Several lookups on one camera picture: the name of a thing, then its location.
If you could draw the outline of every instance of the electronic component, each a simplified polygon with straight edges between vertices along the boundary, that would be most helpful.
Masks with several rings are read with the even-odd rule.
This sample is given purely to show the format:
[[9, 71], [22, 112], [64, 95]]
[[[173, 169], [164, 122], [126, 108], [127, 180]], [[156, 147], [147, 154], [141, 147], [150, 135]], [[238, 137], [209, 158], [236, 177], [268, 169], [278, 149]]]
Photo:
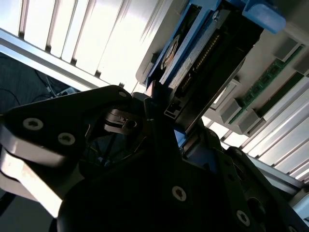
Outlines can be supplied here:
[[257, 111], [260, 117], [264, 116], [285, 94], [287, 94], [304, 76], [295, 74]]
[[244, 97], [238, 100], [241, 110], [229, 121], [232, 124], [248, 106], [269, 86], [269, 84], [278, 77], [280, 72], [294, 59], [295, 56], [302, 50], [304, 46], [301, 45], [296, 51], [285, 61], [276, 59], [270, 67], [263, 73], [263, 75], [256, 81]]
[[210, 107], [205, 103], [215, 101], [234, 77], [262, 32], [256, 24], [228, 8], [218, 15], [218, 19], [211, 17], [205, 22], [169, 84], [174, 90], [165, 114], [186, 132], [196, 122], [193, 116], [202, 115]]

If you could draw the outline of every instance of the green circuit board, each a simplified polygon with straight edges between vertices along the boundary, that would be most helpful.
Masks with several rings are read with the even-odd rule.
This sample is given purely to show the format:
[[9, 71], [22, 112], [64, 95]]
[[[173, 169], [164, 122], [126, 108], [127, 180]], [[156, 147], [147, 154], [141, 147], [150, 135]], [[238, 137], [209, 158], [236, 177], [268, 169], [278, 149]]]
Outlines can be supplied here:
[[293, 54], [285, 61], [276, 59], [271, 63], [268, 69], [261, 77], [252, 85], [247, 93], [238, 100], [241, 110], [229, 121], [232, 124], [240, 115], [242, 115], [249, 105], [275, 80], [282, 70], [294, 59], [295, 56], [303, 49], [304, 45], [299, 46]]
[[256, 112], [263, 117], [281, 98], [283, 98], [302, 78], [303, 74], [295, 72], [293, 76]]

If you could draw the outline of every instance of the dark floor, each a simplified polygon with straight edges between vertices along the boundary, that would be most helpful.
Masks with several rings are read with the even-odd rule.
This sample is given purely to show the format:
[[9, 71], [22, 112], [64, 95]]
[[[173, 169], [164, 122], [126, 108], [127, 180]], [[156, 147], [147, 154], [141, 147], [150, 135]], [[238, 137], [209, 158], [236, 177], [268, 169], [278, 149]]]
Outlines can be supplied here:
[[[68, 86], [48, 77], [55, 94]], [[0, 53], [0, 114], [10, 108], [52, 97], [47, 88], [47, 76]]]

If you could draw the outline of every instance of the blue plastic clip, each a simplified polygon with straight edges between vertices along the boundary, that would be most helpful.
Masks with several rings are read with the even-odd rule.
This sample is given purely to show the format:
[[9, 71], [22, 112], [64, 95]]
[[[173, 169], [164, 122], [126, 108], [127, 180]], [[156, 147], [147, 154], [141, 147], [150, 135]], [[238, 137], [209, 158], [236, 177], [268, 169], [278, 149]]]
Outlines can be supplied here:
[[176, 135], [178, 146], [181, 147], [184, 144], [184, 142], [187, 140], [187, 136], [185, 133], [181, 133], [177, 130], [174, 130], [174, 133]]
[[276, 34], [286, 25], [285, 18], [279, 13], [270, 0], [226, 0], [242, 8], [242, 15], [257, 25]]

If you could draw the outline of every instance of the white panel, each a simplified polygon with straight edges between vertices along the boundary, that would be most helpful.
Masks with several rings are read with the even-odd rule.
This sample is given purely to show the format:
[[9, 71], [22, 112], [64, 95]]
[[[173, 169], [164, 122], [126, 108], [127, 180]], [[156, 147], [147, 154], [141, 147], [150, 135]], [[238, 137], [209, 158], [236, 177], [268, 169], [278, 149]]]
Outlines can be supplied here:
[[212, 123], [212, 125], [209, 127], [209, 129], [214, 131], [217, 134], [217, 136], [219, 137], [219, 139], [221, 139], [229, 131], [228, 128], [221, 126], [220, 124], [218, 124], [216, 122]]
[[202, 120], [205, 127], [211, 122], [211, 120], [205, 116], [202, 116]]
[[2, 0], [0, 3], [0, 28], [18, 35], [22, 0]]
[[286, 136], [290, 131], [297, 127], [300, 122], [309, 116], [308, 107], [309, 102], [293, 112], [293, 115], [281, 123], [276, 129], [274, 129], [274, 131], [271, 132], [271, 134], [269, 134], [252, 151], [250, 151], [249, 155], [252, 157], [262, 155], [265, 151], [269, 150], [273, 145], [280, 141], [280, 139], [284, 138], [284, 136]]
[[2, 29], [0, 43], [0, 52], [80, 91], [109, 85]]
[[93, 6], [85, 19], [74, 58], [77, 60], [77, 67], [90, 74], [95, 74], [122, 0], [96, 0], [91, 4]]
[[146, 91], [146, 86], [141, 85], [139, 82], [136, 84], [133, 92], [144, 93]]
[[229, 145], [225, 144], [225, 143], [222, 143], [221, 142], [221, 146], [225, 149], [225, 150], [228, 150], [228, 148], [230, 147]]
[[308, 174], [309, 174], [309, 168], [308, 169], [306, 169], [305, 171], [303, 171], [301, 174], [299, 174], [297, 177], [295, 177], [297, 180], [300, 180], [300, 181], [302, 181], [302, 180], [304, 180], [304, 179], [306, 179], [306, 177], [308, 176]]
[[224, 140], [224, 143], [230, 146], [240, 147], [247, 139], [248, 136], [233, 132]]
[[305, 110], [309, 100], [309, 90], [303, 93], [295, 102], [289, 105], [274, 121], [272, 121], [264, 130], [262, 130], [252, 141], [250, 141], [243, 151], [253, 157], [260, 155], [258, 147], [262, 146], [261, 142], [267, 141], [276, 134], [282, 127], [288, 124], [290, 120], [297, 117], [301, 110]]
[[61, 57], [64, 42], [69, 30], [69, 25], [74, 9], [75, 0], [59, 0], [55, 17], [54, 28], [51, 35], [51, 54]]
[[77, 0], [61, 58], [70, 63], [86, 14], [88, 0]]
[[288, 173], [309, 158], [309, 141], [275, 166], [278, 170]]
[[111, 84], [125, 84], [131, 92], [136, 84], [135, 73], [145, 52], [141, 38], [151, 19], [157, 0], [132, 0], [123, 11], [101, 59], [101, 79]]
[[24, 39], [45, 50], [55, 0], [29, 0]]
[[297, 168], [294, 172], [290, 174], [291, 177], [306, 179], [307, 178], [307, 170], [309, 169], [309, 161], [303, 164], [301, 167]]
[[262, 162], [272, 165], [281, 159], [285, 154], [290, 153], [295, 147], [303, 144], [307, 140], [309, 131], [309, 118], [276, 143], [268, 152], [259, 158]]

